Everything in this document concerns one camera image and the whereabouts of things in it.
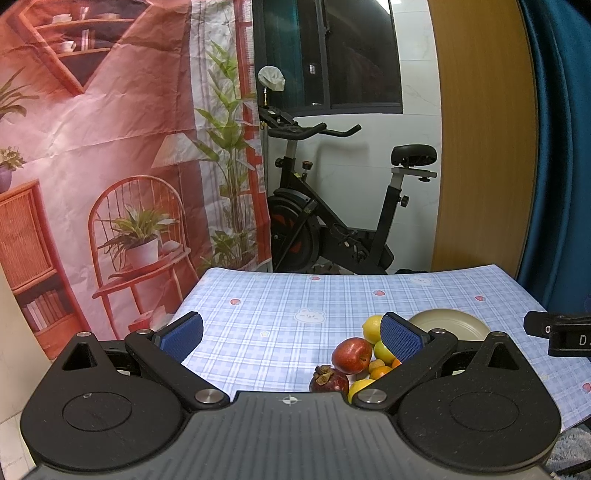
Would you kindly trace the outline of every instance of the bike seat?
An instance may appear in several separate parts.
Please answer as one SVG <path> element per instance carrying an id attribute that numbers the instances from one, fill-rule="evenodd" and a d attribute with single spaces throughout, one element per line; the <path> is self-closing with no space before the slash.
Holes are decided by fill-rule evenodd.
<path id="1" fill-rule="evenodd" d="M 437 161 L 437 152 L 430 145 L 399 145 L 392 150 L 395 167 L 425 167 Z"/>

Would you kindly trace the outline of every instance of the blue curtain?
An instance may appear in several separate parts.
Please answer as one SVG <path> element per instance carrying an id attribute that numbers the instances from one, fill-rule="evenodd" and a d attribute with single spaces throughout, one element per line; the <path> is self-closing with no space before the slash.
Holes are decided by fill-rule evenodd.
<path id="1" fill-rule="evenodd" d="M 568 0 L 520 0 L 538 93 L 538 176 L 518 282 L 547 310 L 591 310 L 591 25 Z"/>

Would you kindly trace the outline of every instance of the lemon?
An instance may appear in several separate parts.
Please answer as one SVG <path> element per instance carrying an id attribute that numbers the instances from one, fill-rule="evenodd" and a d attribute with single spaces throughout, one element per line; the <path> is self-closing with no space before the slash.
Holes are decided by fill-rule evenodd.
<path id="1" fill-rule="evenodd" d="M 372 345 L 375 345 L 381 340 L 379 335 L 379 328 L 381 325 L 381 315 L 373 315 L 365 320 L 365 323 L 363 324 L 363 336 Z"/>
<path id="2" fill-rule="evenodd" d="M 386 365 L 392 365 L 392 362 L 396 358 L 390 350 L 381 342 L 381 340 L 375 344 L 374 355 L 376 358 L 383 360 Z"/>
<path id="3" fill-rule="evenodd" d="M 363 380 L 357 380 L 349 387 L 349 394 L 347 395 L 347 399 L 349 403 L 353 400 L 353 395 L 355 395 L 359 390 L 363 390 L 368 385 L 374 383 L 375 380 L 371 380 L 370 378 L 364 378 Z"/>

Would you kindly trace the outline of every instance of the exercise bike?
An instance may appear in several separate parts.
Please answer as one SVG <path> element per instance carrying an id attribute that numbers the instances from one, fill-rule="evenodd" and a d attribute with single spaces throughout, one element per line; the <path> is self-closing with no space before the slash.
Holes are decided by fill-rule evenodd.
<path id="1" fill-rule="evenodd" d="M 261 122 L 267 134 L 287 140 L 283 158 L 275 161 L 281 169 L 280 186 L 268 198 L 271 217 L 271 252 L 275 272 L 303 273 L 319 257 L 359 275 L 385 275 L 394 255 L 386 245 L 398 204 L 408 205 L 402 195 L 404 176 L 431 181 L 437 174 L 415 167 L 426 167 L 437 161 L 437 152 L 429 145 L 402 145 L 392 150 L 392 180 L 386 190 L 384 205 L 375 230 L 353 229 L 335 214 L 320 195 L 306 183 L 313 167 L 303 161 L 303 174 L 295 170 L 297 143 L 314 135 L 350 137 L 361 130 L 355 125 L 346 132 L 327 129 L 325 123 L 301 127 L 292 116 L 281 110 L 260 106 Z"/>

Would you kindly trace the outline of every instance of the plate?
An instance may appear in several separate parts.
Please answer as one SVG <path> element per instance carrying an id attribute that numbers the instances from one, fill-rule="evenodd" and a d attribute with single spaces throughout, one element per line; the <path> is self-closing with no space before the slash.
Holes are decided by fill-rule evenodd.
<path id="1" fill-rule="evenodd" d="M 428 332 L 434 328 L 445 328 L 458 340 L 482 341 L 491 332 L 481 320 L 459 310 L 435 309 L 417 313 L 410 323 Z"/>

